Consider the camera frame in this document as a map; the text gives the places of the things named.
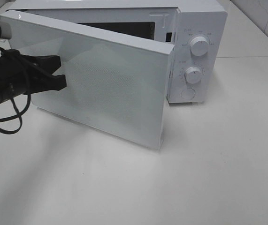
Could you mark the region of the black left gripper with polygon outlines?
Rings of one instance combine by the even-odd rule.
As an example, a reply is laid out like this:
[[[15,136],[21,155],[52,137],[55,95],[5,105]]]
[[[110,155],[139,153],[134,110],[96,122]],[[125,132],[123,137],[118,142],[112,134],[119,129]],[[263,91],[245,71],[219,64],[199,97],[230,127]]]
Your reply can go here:
[[[31,103],[31,92],[50,90],[60,91],[66,88],[65,75],[53,75],[61,67],[61,59],[57,55],[29,56],[20,54],[18,50],[0,49],[0,104],[19,95],[26,95],[25,109]]]

